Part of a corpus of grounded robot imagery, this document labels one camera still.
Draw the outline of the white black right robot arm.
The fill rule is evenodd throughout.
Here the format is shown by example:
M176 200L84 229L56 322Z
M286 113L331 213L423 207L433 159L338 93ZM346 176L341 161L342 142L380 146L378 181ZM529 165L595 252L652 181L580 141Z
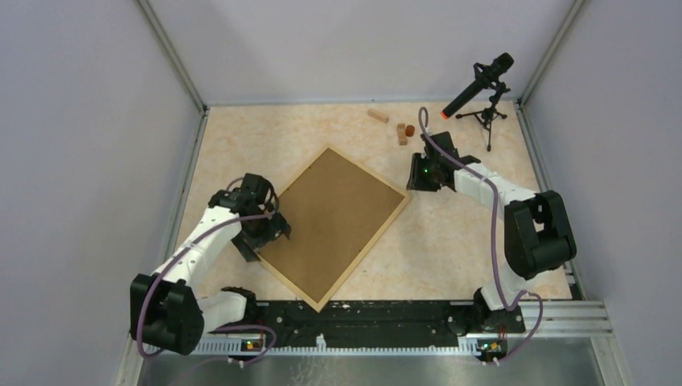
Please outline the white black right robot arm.
M422 134L407 182L411 191L448 187L491 211L491 282L477 289L471 319L481 331L499 328L540 275L577 255L573 230L559 193L535 192L488 169L473 156L460 156L447 132Z

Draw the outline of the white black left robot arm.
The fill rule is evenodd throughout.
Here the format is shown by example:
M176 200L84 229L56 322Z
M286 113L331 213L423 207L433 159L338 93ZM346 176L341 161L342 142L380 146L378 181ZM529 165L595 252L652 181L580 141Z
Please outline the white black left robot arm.
M247 173L217 191L189 237L151 274L138 274L129 289L131 338L145 359L172 351L189 355L200 339L222 326L248 332L257 324L255 294L225 287L200 297L217 257L232 246L247 262L259 261L260 251L291 227L279 211L273 184Z

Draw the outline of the upright wooden block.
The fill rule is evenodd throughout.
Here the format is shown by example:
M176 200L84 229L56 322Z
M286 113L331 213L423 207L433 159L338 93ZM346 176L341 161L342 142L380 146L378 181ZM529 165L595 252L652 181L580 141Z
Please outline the upright wooden block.
M408 137L406 135L406 125L405 123L398 123L396 125L396 136L399 146L408 145Z

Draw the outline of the flat wooden block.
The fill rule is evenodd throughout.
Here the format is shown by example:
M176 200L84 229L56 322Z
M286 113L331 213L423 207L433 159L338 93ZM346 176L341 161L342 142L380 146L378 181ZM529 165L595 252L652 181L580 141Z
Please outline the flat wooden block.
M376 109L368 109L367 115L384 124L388 123L389 115Z

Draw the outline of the black microphone tripod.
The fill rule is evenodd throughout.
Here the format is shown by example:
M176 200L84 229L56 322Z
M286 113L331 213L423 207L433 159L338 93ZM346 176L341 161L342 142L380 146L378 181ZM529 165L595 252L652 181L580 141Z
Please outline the black microphone tripod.
M470 113L456 114L454 116L456 119L462 119L464 117L474 117L476 119L476 121L482 126L483 130L487 132L487 152L491 152L492 122L496 118L507 118L507 114L500 113L498 111L497 104L500 102L503 94L510 91L504 82L499 82L496 86L493 86L491 90L494 90L495 93L489 98L491 103L489 107Z

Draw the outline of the black microphone orange tip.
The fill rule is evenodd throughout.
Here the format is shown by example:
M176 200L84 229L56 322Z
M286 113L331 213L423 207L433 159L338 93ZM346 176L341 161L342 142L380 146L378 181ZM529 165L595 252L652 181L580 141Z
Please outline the black microphone orange tip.
M513 57L509 53L504 52L495 58L491 64L474 64L474 80L441 111L441 116L446 120L451 118L483 90L493 90L495 92L494 97L498 99L504 93L510 92L511 89L504 82L500 81L499 78L514 63Z

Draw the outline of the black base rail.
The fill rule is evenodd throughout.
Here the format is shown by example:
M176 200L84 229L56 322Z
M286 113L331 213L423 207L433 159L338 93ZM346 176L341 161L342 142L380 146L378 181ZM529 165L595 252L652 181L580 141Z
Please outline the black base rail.
M519 309L489 313L474 302L337 301L321 311L303 301L261 301L243 324L275 331L275 346L330 348L454 347L468 334L508 337L526 331Z

